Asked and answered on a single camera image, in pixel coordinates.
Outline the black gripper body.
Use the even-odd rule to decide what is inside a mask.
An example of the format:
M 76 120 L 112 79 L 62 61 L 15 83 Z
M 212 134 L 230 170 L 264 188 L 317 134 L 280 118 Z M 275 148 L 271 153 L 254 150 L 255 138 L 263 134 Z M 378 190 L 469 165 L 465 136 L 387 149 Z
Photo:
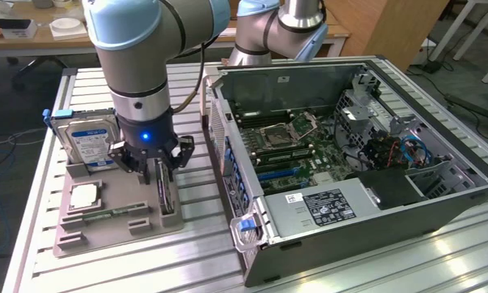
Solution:
M 118 115 L 118 123 L 128 144 L 139 149 L 156 150 L 162 148 L 171 152 L 179 144 L 172 116 L 172 108 L 148 121 L 135 121 Z

